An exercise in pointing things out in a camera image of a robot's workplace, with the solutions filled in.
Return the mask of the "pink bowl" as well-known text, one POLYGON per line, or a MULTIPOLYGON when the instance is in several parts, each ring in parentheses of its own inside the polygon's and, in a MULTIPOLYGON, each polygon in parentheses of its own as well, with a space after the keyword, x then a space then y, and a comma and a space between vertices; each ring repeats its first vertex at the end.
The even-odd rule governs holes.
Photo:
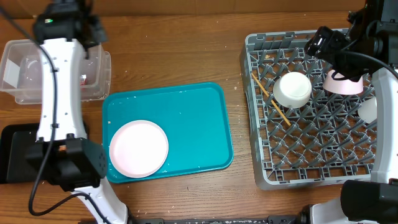
POLYGON ((334 80, 332 75, 334 70, 330 70, 323 82, 323 88, 329 92, 340 95, 357 95, 363 92, 363 78, 361 77, 358 82, 351 80, 334 80))

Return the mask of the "red snack wrapper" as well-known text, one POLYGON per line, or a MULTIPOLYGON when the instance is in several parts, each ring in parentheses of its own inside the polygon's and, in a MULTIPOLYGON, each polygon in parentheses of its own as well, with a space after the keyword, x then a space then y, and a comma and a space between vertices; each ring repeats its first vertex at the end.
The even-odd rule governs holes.
POLYGON ((80 85, 86 85, 87 82, 87 76, 84 75, 80 75, 80 85))

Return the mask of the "white bowl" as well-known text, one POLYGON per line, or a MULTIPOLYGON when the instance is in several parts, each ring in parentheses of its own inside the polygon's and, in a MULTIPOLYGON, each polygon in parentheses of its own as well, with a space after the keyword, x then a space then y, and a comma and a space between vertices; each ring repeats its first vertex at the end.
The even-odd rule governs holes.
POLYGON ((311 92, 310 79, 300 72, 286 73, 273 87, 276 101, 283 107, 293 109, 303 107, 309 101, 311 92))

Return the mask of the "white cup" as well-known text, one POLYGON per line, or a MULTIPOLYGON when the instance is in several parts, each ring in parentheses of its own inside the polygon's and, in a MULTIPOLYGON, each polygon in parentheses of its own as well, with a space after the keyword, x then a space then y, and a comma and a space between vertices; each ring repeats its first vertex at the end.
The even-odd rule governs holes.
POLYGON ((373 97, 361 103, 358 116, 366 123, 372 123, 377 119, 377 99, 373 97))

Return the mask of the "wooden chopstick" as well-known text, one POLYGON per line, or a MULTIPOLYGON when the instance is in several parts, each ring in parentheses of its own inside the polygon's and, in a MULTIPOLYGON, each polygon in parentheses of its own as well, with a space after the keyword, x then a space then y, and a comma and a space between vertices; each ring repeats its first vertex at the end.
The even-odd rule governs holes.
POLYGON ((287 119, 285 114, 283 114, 281 109, 277 106, 276 102, 273 100, 273 98, 271 98, 268 91, 262 86, 261 82, 256 78, 256 76, 253 73, 251 73, 251 76, 254 79, 254 81, 259 85, 259 87, 263 91, 263 93, 267 96, 267 99, 271 101, 271 103, 274 106, 274 108, 276 109, 276 111, 280 114, 280 117, 282 117, 282 119, 286 122, 286 124, 288 126, 291 126, 292 125, 291 122, 287 119))

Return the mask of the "white plate with food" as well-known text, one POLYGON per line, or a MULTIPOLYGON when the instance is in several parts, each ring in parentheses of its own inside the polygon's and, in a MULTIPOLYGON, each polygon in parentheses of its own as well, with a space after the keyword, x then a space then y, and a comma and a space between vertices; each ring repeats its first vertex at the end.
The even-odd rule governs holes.
POLYGON ((169 141, 164 130, 147 120, 131 121, 119 128, 109 145, 114 168, 130 178, 148 177, 164 164, 169 141))

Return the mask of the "peanuts and rice food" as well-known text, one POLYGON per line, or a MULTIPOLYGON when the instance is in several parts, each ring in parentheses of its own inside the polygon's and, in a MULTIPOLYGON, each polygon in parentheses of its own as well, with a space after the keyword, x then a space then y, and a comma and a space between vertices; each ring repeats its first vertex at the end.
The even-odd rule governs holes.
POLYGON ((65 145, 62 145, 62 146, 59 147, 59 151, 60 151, 60 152, 65 152, 66 149, 67 149, 67 148, 66 148, 65 145))

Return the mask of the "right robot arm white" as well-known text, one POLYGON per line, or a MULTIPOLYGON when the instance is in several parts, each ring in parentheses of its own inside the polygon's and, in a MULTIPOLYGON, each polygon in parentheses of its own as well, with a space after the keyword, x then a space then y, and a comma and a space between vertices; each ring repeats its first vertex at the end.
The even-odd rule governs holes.
POLYGON ((377 104, 370 178, 347 180, 337 199, 309 207, 304 223, 397 223, 397 24, 362 20, 352 28, 319 27, 305 53, 330 63, 337 80, 370 76, 377 104))

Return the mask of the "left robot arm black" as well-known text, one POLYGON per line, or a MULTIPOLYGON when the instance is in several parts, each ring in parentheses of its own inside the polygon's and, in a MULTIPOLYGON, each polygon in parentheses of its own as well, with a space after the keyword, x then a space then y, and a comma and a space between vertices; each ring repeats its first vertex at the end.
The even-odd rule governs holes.
POLYGON ((97 223, 134 221, 106 178, 106 153, 102 145, 88 139, 81 112, 81 61, 89 57, 90 47, 106 40, 98 16, 43 13, 34 24, 32 41, 42 59, 42 112, 37 140, 25 156, 38 172, 28 203, 32 215, 45 215, 76 197, 97 223), (33 203, 42 179, 70 195, 38 212, 33 203))

